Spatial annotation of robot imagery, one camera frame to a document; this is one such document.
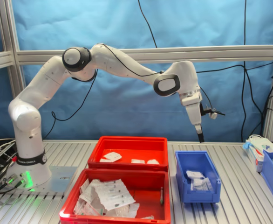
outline power cable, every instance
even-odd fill
[[[129,69],[117,56],[116,56],[116,54],[107,46],[107,45],[105,45],[104,43],[102,44],[104,47],[106,47],[114,56],[115,56],[115,58],[125,67],[125,68],[127,68],[129,71],[131,71],[133,74],[135,74],[135,75],[137,75],[137,76],[139,76],[139,77],[146,77],[146,76],[153,76],[153,75],[155,75],[155,74],[161,74],[161,72],[155,72],[155,73],[153,73],[153,74],[148,74],[148,75],[144,75],[144,76],[141,76],[141,75],[139,75],[139,74],[137,74],[137,73],[135,73],[134,71],[132,71],[131,69]]]
[[[209,97],[207,96],[207,94],[205,93],[205,91],[203,90],[203,88],[202,88],[202,87],[200,87],[200,88],[201,88],[201,90],[203,91],[203,93],[205,94],[205,96],[207,97],[207,99],[208,99],[208,101],[209,101],[209,103],[210,103],[210,107],[213,109],[212,103],[211,103]]]
[[[154,41],[155,47],[157,48],[157,45],[156,45],[156,42],[155,42],[154,35],[153,35],[153,33],[152,33],[151,27],[150,27],[150,25],[149,25],[149,23],[148,23],[148,21],[147,21],[147,19],[146,19],[146,16],[144,15],[144,13],[143,13],[143,11],[142,11],[142,7],[141,7],[140,0],[138,0],[138,5],[140,6],[141,13],[143,14],[143,17],[144,17],[144,19],[146,20],[146,22],[147,22],[147,24],[148,24],[149,30],[150,30],[151,35],[152,35],[152,39],[153,39],[153,41]]]
[[[69,119],[71,119],[80,109],[81,109],[81,107],[84,105],[84,103],[85,103],[85,100],[86,100],[86,98],[87,98],[87,96],[89,95],[89,93],[90,93],[90,91],[91,91],[91,89],[92,89],[92,86],[93,86],[93,84],[94,84],[94,82],[95,82],[95,79],[96,79],[96,76],[97,76],[97,72],[98,72],[98,70],[96,70],[95,71],[95,74],[94,74],[94,79],[93,79],[93,82],[92,82],[92,84],[91,84],[91,86],[90,86],[90,88],[89,88],[89,91],[87,92],[87,95],[85,96],[85,99],[83,100],[83,102],[82,102],[82,104],[81,104],[81,106],[69,117],[69,118],[67,118],[67,119],[58,119],[57,117],[56,117],[56,114],[55,114],[55,112],[53,112],[52,111],[52,116],[53,116],[53,118],[54,118],[54,123],[53,123],[53,125],[52,125],[52,128],[51,128],[51,130],[47,133],[47,135],[43,138],[43,140],[45,140],[46,139],[46,137],[52,132],[52,130],[53,130],[53,128],[54,128],[54,126],[55,126],[55,123],[56,123],[56,120],[58,120],[58,121],[66,121],[66,120],[69,120]]]

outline slotted table surface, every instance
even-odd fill
[[[0,224],[58,224],[59,211],[97,141],[44,142],[52,166],[78,170],[66,196],[16,192],[0,196]],[[273,224],[273,196],[263,177],[253,170],[240,143],[169,142],[171,219],[176,224]],[[207,151],[222,180],[220,202],[183,204],[176,181],[175,151]]]

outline metal base plate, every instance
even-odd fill
[[[52,172],[52,177],[44,184],[34,187],[30,191],[46,192],[47,195],[64,195],[76,174],[77,167],[50,166],[49,169]]]

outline red plastic bin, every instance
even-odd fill
[[[121,179],[136,203],[140,203],[136,218],[75,215],[73,209],[80,195],[79,187],[89,178],[100,181]],[[160,204],[160,189],[164,188],[164,204]],[[60,213],[62,224],[170,224],[169,177],[163,171],[84,169],[72,188]],[[154,216],[155,219],[141,219]]]
[[[122,158],[115,162],[99,162],[100,159],[104,159],[104,155],[111,152],[119,153]],[[146,164],[131,163],[131,159],[145,160]],[[159,165],[147,164],[147,161],[152,159],[156,159]],[[88,166],[97,169],[168,171],[167,139],[103,136],[95,146]]]

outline end effector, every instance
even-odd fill
[[[181,104],[185,106],[189,120],[192,125],[195,126],[198,140],[204,142],[204,136],[202,132],[202,119],[200,105],[202,100],[202,95],[199,90],[191,91],[188,93],[180,94]]]

